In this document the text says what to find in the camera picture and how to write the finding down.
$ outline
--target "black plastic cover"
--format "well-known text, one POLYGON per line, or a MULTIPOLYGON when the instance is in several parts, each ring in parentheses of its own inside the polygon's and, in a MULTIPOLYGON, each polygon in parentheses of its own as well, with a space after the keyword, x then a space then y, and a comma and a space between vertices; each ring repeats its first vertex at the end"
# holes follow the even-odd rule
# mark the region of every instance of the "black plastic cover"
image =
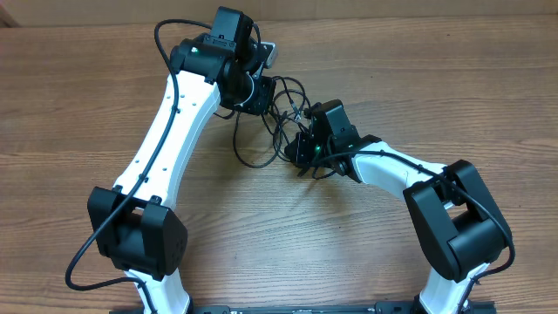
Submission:
POLYGON ((204 42, 229 49, 241 61, 248 61, 253 55, 249 41, 253 22, 241 11, 219 7, 210 37, 205 37, 204 42))
MULTIPOLYGON (((357 128, 353 126, 343 103, 334 99, 326 103, 316 103, 310 109, 304 109, 304 116, 311 119, 311 133, 297 133, 284 152, 295 166, 308 169, 316 154, 330 155, 345 152, 356 152, 371 143, 381 141, 379 137, 366 135, 361 138, 357 128)), ((339 175, 348 175, 352 180, 360 182, 352 169, 350 156, 342 156, 320 167, 333 168, 339 175)))
MULTIPOLYGON (((511 236, 511 230, 473 164, 459 160, 446 168, 449 181, 482 204, 511 236)), ((432 178, 403 191, 420 247, 431 266, 445 279, 460 282, 482 263, 495 261, 507 246, 504 235, 474 204, 450 219, 444 203, 461 205, 465 201, 432 178)))
MULTIPOLYGON (((95 187, 87 209, 93 229, 124 199, 117 191, 95 187)), ((119 270, 137 270, 155 280, 178 268, 187 245, 187 230, 170 208, 133 198, 97 238, 101 255, 119 270), (135 208, 143 208, 142 215, 135 208)))

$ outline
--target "end effector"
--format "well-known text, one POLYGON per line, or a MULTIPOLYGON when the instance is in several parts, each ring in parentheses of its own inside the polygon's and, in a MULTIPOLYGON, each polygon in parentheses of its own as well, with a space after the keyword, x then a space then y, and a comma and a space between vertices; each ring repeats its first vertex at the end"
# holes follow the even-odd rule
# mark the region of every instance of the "end effector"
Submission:
POLYGON ((259 30, 252 19, 238 10, 220 7, 209 34, 184 39, 171 52, 176 72, 187 71, 217 83, 221 106, 242 113, 264 114, 273 101, 276 82, 262 76, 273 65, 277 50, 273 43, 254 40, 259 30))

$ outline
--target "black bracket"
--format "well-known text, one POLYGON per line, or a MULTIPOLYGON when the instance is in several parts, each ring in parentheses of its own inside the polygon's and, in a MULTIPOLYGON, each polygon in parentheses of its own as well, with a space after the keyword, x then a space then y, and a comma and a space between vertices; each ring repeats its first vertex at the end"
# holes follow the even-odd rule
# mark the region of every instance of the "black bracket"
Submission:
MULTIPOLYGON (((285 147, 285 154, 290 161, 302 169, 308 169, 318 154, 318 158, 328 155, 356 152, 371 143, 381 141, 379 137, 366 135, 361 138, 357 127, 349 122, 343 103, 339 99, 326 103, 316 103, 310 109, 304 109, 304 117, 310 119, 310 132, 296 134, 295 140, 285 147)), ((350 156, 339 157, 320 167, 334 169, 339 175, 348 175, 360 182, 352 169, 350 156)))
MULTIPOLYGON (((443 175, 490 212, 511 236, 511 230, 473 164, 459 160, 443 175)), ((432 178, 403 191, 420 247, 431 266, 445 279, 460 282, 482 263, 495 261, 507 246, 496 225, 474 204, 432 178), (453 220, 444 205, 466 203, 467 211, 453 220)))
MULTIPOLYGON (((89 196, 87 210, 93 230, 118 207, 126 196, 95 187, 89 196)), ((102 256, 111 258, 119 270, 137 270, 155 280, 172 275, 180 265, 187 244, 187 230, 170 208, 151 201, 132 198, 110 225, 97 237, 102 256), (140 214, 134 213, 142 208, 140 214)))
POLYGON ((221 106, 227 109, 254 115, 266 113, 276 82, 263 77, 259 70, 273 47, 257 44, 250 36, 252 24, 244 13, 220 7, 209 34, 184 39, 173 48, 173 71, 199 74, 207 83, 217 83, 221 106))

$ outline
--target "black cable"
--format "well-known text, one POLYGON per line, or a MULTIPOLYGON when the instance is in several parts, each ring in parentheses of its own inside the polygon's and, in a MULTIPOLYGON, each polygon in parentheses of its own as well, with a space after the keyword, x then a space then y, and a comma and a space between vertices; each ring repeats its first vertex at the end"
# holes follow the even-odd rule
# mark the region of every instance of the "black cable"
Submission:
POLYGON ((317 169, 318 169, 318 167, 314 168, 314 172, 312 173, 312 179, 314 179, 314 180, 326 179, 326 178, 331 177, 333 174, 337 173, 335 170, 332 170, 328 174, 324 174, 324 175, 319 176, 319 177, 316 178, 317 169))
POLYGON ((303 110, 304 104, 305 104, 305 103, 309 104, 309 108, 310 108, 310 101, 309 101, 308 97, 306 97, 306 93, 305 93, 304 91, 298 91, 298 90, 296 90, 296 89, 291 89, 291 88, 289 88, 289 89, 286 90, 286 91, 280 91, 280 92, 278 92, 278 93, 275 95, 275 97, 273 98, 273 102, 276 102, 282 95, 286 94, 287 92, 293 92, 293 93, 298 94, 298 95, 300 95, 300 96, 303 97, 303 103, 302 103, 302 104, 300 105, 300 107, 298 108, 299 111, 302 111, 302 110, 303 110))
POLYGON ((304 90, 304 85, 303 83, 301 83, 298 79, 296 78, 292 78, 292 77, 283 77, 285 80, 289 80, 295 84, 297 84, 300 87, 300 91, 303 93, 302 96, 304 98, 303 100, 303 105, 301 106, 301 110, 304 107, 304 101, 306 100, 306 104, 308 105, 308 108, 310 109, 310 101, 308 100, 308 97, 306 97, 306 90, 304 90))
POLYGON ((231 110, 229 114, 227 114, 226 116, 221 116, 219 113, 213 113, 214 116, 217 116, 221 119, 231 119, 235 116, 236 111, 231 110))
POLYGON ((241 118, 241 113, 238 113, 236 115, 236 123, 235 123, 235 130, 233 131, 233 151, 235 151, 235 155, 236 158, 238 159, 238 161, 246 166, 246 167, 251 167, 253 169, 261 169, 263 167, 268 166, 271 162, 273 162, 273 160, 276 159, 277 157, 277 151, 275 150, 275 153, 273 154, 273 156, 271 156, 271 158, 269 160, 267 160, 266 162, 262 163, 261 165, 253 165, 248 163, 247 161, 245 161, 239 154, 238 154, 238 149, 236 148, 236 133, 238 132, 238 122, 241 118))
POLYGON ((272 109, 275 109, 275 112, 273 112, 273 111, 269 112, 269 115, 276 122, 276 129, 275 129, 274 133, 272 134, 273 145, 276 148, 276 151, 279 155, 279 158, 283 161, 290 162, 289 157, 285 154, 285 152, 283 150, 281 150, 281 142, 282 142, 281 139, 285 139, 286 145, 290 144, 289 137, 287 136, 287 134, 285 133, 283 128, 287 124, 287 122, 289 122, 289 121, 295 122, 297 124, 299 124, 299 122, 294 121, 293 119, 289 118, 289 116, 291 114, 294 114, 294 113, 285 114, 286 112, 284 112, 283 115, 280 115, 279 108, 277 107, 277 104, 275 102, 272 104, 271 107, 272 107, 272 109), (277 136, 279 136, 279 139, 280 139, 279 143, 276 142, 277 136))
POLYGON ((280 160, 290 162, 289 157, 287 157, 287 155, 281 150, 283 136, 282 135, 279 136, 279 143, 277 143, 277 134, 275 133, 275 131, 271 132, 271 128, 269 128, 268 121, 265 120, 265 116, 263 114, 262 114, 262 121, 263 121, 263 125, 265 125, 266 129, 268 130, 268 133, 272 136, 271 141, 274 149, 277 152, 277 157, 279 157, 280 160))
POLYGON ((463 305, 465 304, 465 301, 467 300, 467 298, 469 297, 469 294, 471 293, 473 286, 479 282, 479 279, 481 279, 484 276, 489 276, 489 275, 493 275, 493 274, 497 274, 499 272, 502 272, 504 270, 507 270, 513 263, 514 263, 514 259, 515 259, 515 246, 514 246, 514 242, 512 241, 512 237, 506 232, 506 230, 504 229, 504 227, 502 227, 502 225, 496 220, 496 218, 494 218, 494 216, 484 207, 482 206, 482 204, 480 204, 477 200, 475 200, 474 198, 472 198, 471 195, 469 195, 467 192, 465 192, 463 189, 461 189, 460 187, 458 187, 455 183, 449 181, 448 179, 446 179, 444 176, 437 174, 431 170, 428 170, 424 167, 422 167, 422 165, 418 165, 410 160, 407 160, 405 157, 402 157, 398 154, 393 154, 393 153, 387 153, 384 151, 358 151, 358 152, 345 152, 345 153, 339 153, 339 154, 331 154, 327 157, 324 157, 320 160, 315 161, 314 163, 310 163, 309 167, 319 167, 320 165, 323 165, 323 163, 325 161, 328 160, 334 160, 336 158, 339 157, 344 157, 344 156, 355 156, 358 154, 368 154, 368 155, 376 155, 376 156, 385 156, 385 157, 389 157, 392 158, 394 160, 397 160, 399 162, 402 162, 404 164, 406 164, 409 167, 413 167, 415 169, 417 169, 419 172, 422 172, 424 174, 428 174, 431 177, 441 181, 442 183, 446 184, 449 188, 451 188, 452 190, 454 190, 455 192, 457 192, 459 195, 461 195, 463 198, 465 198, 467 201, 471 202, 472 204, 474 204, 478 209, 480 209, 485 215, 488 216, 488 218, 494 223, 494 225, 496 225, 496 227, 500 230, 502 236, 504 237, 504 240, 506 242, 506 245, 509 247, 509 258, 507 259, 507 261, 502 264, 499 267, 496 267, 495 269, 492 270, 485 270, 475 276, 471 277, 471 281, 469 282, 469 284, 466 287, 465 293, 463 294, 463 296, 461 297, 459 304, 458 304, 458 312, 462 312, 463 309, 463 305))
POLYGON ((89 236, 87 241, 85 241, 85 243, 81 246, 81 248, 78 250, 76 255, 72 258, 72 260, 71 260, 70 264, 68 265, 68 268, 66 269, 66 272, 65 272, 65 283, 66 283, 66 285, 69 288, 71 288, 73 290, 78 290, 78 291, 94 290, 94 289, 103 288, 103 287, 106 287, 106 286, 109 286, 109 285, 113 285, 113 284, 116 284, 116 283, 130 283, 130 282, 136 283, 144 291, 144 295, 146 296, 146 300, 147 300, 147 306, 149 306, 149 310, 152 313, 156 313, 157 310, 155 310, 155 307, 153 305, 153 300, 151 299, 151 295, 149 294, 149 290, 146 287, 146 283, 144 281, 142 281, 141 279, 137 278, 137 277, 121 277, 121 278, 116 278, 116 279, 104 281, 102 283, 94 283, 94 284, 89 284, 89 285, 78 285, 78 284, 75 284, 71 281, 71 273, 73 272, 74 268, 78 264, 79 259, 81 259, 83 254, 92 245, 92 243, 95 241, 95 239, 97 239, 99 234, 101 232, 103 232, 103 230, 106 228, 106 226, 108 226, 108 224, 111 223, 120 214, 120 212, 126 207, 126 204, 133 198, 135 193, 138 191, 138 189, 140 188, 140 186, 144 182, 144 180, 147 179, 147 175, 149 174, 149 170, 151 170, 151 167, 153 166, 155 160, 157 159, 157 155, 159 154, 161 148, 163 147, 163 144, 165 143, 165 140, 167 139, 168 133, 170 132, 171 126, 173 125, 174 116, 178 112, 178 100, 179 100, 178 80, 176 78, 176 73, 174 73, 174 71, 172 69, 172 66, 170 64, 170 60, 168 59, 168 56, 165 53, 165 50, 163 49, 162 44, 160 43, 159 29, 160 29, 161 26, 163 26, 165 24, 174 24, 174 23, 192 24, 192 25, 197 25, 197 26, 201 26, 201 27, 211 29, 211 26, 209 26, 207 24, 200 23, 200 22, 195 22, 195 21, 184 20, 184 19, 168 19, 168 20, 159 22, 155 26, 155 29, 153 31, 153 36, 155 38, 155 43, 157 44, 157 48, 159 49, 159 52, 160 52, 161 56, 163 57, 163 60, 165 60, 165 64, 167 65, 167 68, 168 68, 168 70, 170 72, 170 75, 171 75, 171 78, 173 80, 173 88, 174 88, 174 102, 173 102, 173 106, 171 107, 171 113, 170 113, 170 116, 168 118, 167 125, 165 126, 165 130, 163 131, 163 134, 161 135, 161 137, 159 139, 159 143, 157 144, 157 147, 153 150, 153 154, 149 158, 149 161, 147 162, 146 167, 144 168, 143 172, 139 175, 138 180, 136 181, 136 183, 134 184, 134 186, 132 187, 132 189, 130 190, 128 195, 113 210, 113 212, 100 224, 100 226, 97 228, 97 230, 95 230, 91 234, 91 236, 89 236))
POLYGON ((285 88, 284 91, 285 91, 285 93, 287 93, 287 98, 289 98, 289 103, 293 104, 295 101, 290 97, 289 88, 287 88, 287 82, 285 82, 285 78, 276 76, 276 77, 273 77, 272 79, 273 79, 273 81, 277 81, 277 80, 282 81, 282 85, 285 88))
MULTIPOLYGON (((270 113, 269 115, 270 115, 271 117, 276 117, 276 115, 275 115, 274 113, 270 113)), ((289 122, 292 122, 292 123, 296 124, 296 125, 298 126, 298 128, 299 128, 302 132, 304 132, 304 133, 308 133, 308 132, 309 132, 308 128, 307 128, 304 124, 300 123, 299 121, 297 121, 297 120, 295 120, 295 119, 292 119, 289 115, 286 115, 286 116, 285 116, 284 118, 282 118, 282 119, 285 119, 285 120, 287 120, 287 121, 289 121, 289 122)))

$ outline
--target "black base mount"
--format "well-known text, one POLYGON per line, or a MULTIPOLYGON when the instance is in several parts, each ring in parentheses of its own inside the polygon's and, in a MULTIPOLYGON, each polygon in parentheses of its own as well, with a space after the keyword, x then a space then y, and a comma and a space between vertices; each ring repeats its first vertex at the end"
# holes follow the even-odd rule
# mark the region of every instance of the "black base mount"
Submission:
MULTIPOLYGON (((369 305, 284 306, 229 308, 228 306, 201 306, 188 308, 187 314, 422 314, 415 301, 381 301, 369 305)), ((112 314, 141 314, 134 311, 112 311, 112 314)), ((471 302, 466 314, 496 314, 494 302, 471 302)))

